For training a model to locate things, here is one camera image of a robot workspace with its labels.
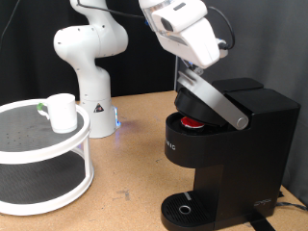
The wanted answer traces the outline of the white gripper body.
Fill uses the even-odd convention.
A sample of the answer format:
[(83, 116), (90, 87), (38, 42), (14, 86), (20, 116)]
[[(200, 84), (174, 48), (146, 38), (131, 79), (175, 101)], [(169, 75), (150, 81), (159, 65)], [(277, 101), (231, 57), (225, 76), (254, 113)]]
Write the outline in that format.
[(205, 18), (207, 12), (201, 0), (173, 0), (150, 15), (166, 51), (207, 68), (219, 59), (216, 36)]

